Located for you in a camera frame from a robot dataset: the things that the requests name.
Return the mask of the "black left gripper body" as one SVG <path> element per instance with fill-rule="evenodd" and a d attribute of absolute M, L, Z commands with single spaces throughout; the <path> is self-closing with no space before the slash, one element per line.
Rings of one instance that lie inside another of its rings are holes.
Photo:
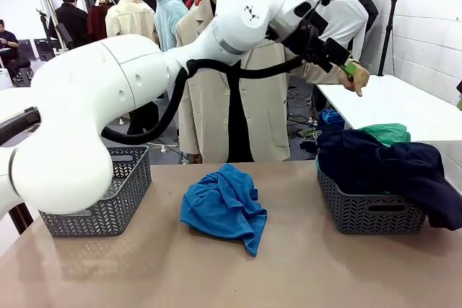
<path fill-rule="evenodd" d="M 327 26 L 326 21 L 301 21 L 297 29 L 286 38 L 286 47 L 307 62 L 327 62 L 325 43 L 320 39 Z"/>

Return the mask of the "person's left hand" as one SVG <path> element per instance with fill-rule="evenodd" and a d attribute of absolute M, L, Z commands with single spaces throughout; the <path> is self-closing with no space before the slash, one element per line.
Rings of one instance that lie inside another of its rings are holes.
<path fill-rule="evenodd" d="M 360 64 L 354 62 L 356 71 L 353 77 L 350 77 L 343 70 L 339 70 L 339 83 L 347 90 L 355 92 L 359 97 L 362 96 L 362 88 L 367 86 L 370 78 L 369 71 Z"/>

